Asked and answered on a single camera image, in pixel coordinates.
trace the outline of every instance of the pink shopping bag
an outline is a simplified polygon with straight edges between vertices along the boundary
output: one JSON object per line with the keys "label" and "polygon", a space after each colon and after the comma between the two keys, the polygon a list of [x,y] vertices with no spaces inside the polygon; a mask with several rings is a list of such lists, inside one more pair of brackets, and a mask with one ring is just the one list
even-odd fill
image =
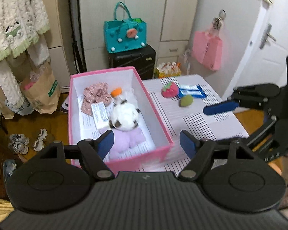
{"label": "pink shopping bag", "polygon": [[210,70],[216,71],[221,67],[222,40],[210,32],[195,32],[192,56]]}

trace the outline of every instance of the strawberry toy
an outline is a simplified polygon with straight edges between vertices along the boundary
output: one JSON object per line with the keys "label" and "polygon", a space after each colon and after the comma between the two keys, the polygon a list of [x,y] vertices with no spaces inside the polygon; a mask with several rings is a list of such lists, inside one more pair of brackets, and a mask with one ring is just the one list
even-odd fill
{"label": "strawberry toy", "polygon": [[169,82],[162,88],[161,95],[165,98],[172,98],[178,95],[179,88],[174,82]]}

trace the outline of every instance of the blue packet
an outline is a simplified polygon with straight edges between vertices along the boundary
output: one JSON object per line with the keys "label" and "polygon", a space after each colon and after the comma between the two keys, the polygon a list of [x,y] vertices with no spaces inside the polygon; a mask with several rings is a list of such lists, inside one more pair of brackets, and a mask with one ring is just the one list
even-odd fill
{"label": "blue packet", "polygon": [[181,99],[186,95],[191,95],[193,98],[206,98],[207,95],[200,85],[178,85],[178,97]]}

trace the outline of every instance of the teal felt bag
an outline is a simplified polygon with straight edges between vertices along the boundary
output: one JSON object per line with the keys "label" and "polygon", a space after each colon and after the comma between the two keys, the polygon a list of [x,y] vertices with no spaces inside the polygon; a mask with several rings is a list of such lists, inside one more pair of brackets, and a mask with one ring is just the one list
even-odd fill
{"label": "teal felt bag", "polygon": [[[128,19],[119,21],[116,10],[122,5]],[[104,39],[109,53],[119,53],[146,46],[146,23],[140,18],[132,18],[123,2],[118,2],[114,9],[114,21],[104,23]]]}

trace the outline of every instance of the black suitcase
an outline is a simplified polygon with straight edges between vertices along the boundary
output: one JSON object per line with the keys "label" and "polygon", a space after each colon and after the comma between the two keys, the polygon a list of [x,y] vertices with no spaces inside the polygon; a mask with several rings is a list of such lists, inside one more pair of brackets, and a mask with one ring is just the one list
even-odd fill
{"label": "black suitcase", "polygon": [[155,60],[156,51],[150,45],[109,54],[110,68],[134,66],[142,80],[153,78]]}

